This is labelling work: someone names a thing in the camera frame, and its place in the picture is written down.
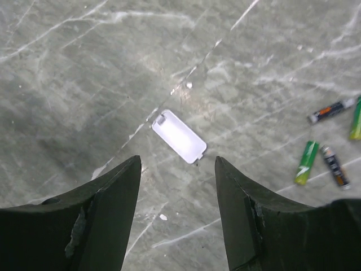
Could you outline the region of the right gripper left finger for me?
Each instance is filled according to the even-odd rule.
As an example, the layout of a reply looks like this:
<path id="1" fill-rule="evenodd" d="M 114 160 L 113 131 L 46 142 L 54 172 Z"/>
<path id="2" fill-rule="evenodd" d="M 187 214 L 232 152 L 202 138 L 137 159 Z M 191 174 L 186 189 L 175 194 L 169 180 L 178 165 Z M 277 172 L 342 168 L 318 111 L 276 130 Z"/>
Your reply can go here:
<path id="1" fill-rule="evenodd" d="M 140 177 L 135 155 L 40 204 L 1 209 L 1 269 L 121 270 Z"/>

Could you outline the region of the white battery cover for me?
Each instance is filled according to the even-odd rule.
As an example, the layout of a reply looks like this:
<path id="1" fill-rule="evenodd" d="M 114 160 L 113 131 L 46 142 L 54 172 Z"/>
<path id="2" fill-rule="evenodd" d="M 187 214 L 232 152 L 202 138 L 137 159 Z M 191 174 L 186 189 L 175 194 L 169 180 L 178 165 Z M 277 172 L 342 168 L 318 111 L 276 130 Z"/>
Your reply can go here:
<path id="1" fill-rule="evenodd" d="M 152 130 L 188 164 L 200 160 L 207 149 L 206 142 L 171 110 L 156 117 Z"/>

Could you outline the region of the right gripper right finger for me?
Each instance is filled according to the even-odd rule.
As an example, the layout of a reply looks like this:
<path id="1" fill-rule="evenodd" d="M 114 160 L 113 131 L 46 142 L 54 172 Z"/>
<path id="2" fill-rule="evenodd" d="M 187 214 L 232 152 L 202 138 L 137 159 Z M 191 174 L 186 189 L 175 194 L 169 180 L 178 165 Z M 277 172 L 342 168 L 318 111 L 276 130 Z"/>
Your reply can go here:
<path id="1" fill-rule="evenodd" d="M 310 207 L 242 174 L 223 157 L 215 180 L 230 270 L 359 270 L 360 200 Z"/>

